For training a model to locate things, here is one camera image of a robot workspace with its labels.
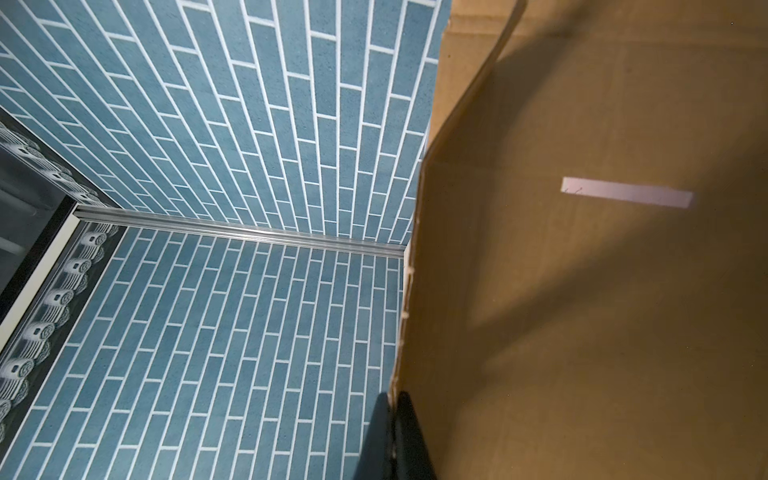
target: white sticker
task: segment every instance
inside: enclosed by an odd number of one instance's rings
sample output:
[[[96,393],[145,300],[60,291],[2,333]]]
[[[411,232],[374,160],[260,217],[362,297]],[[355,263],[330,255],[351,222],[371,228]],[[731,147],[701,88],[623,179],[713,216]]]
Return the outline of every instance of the white sticker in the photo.
[[[560,191],[564,194],[610,198],[612,200],[624,200],[638,204],[663,205],[676,208],[688,208],[694,199],[693,192],[675,190],[669,187],[619,184],[616,182],[573,177],[563,177]]]

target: tiled surface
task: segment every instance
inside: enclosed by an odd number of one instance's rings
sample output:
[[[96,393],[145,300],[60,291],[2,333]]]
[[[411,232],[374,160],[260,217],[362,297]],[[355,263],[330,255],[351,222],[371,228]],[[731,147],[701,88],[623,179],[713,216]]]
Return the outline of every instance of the tiled surface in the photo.
[[[0,478],[350,478],[402,261],[129,229]]]
[[[449,0],[0,12],[0,106],[121,206],[409,240]]]

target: metal strip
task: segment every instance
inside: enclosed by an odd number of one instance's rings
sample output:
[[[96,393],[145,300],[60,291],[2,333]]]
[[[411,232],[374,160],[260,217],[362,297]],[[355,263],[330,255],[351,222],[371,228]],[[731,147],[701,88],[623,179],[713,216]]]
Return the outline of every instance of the metal strip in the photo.
[[[215,237],[235,238],[252,242],[280,243],[295,247],[322,248],[342,252],[364,253],[381,257],[402,258],[405,245],[378,243],[328,237],[313,233],[298,233],[271,228],[238,225],[235,223],[200,220],[195,218],[172,217],[170,215],[146,214],[121,208],[93,207],[78,205],[74,215],[90,222],[114,223],[126,227],[154,228],[180,233],[196,233]]]

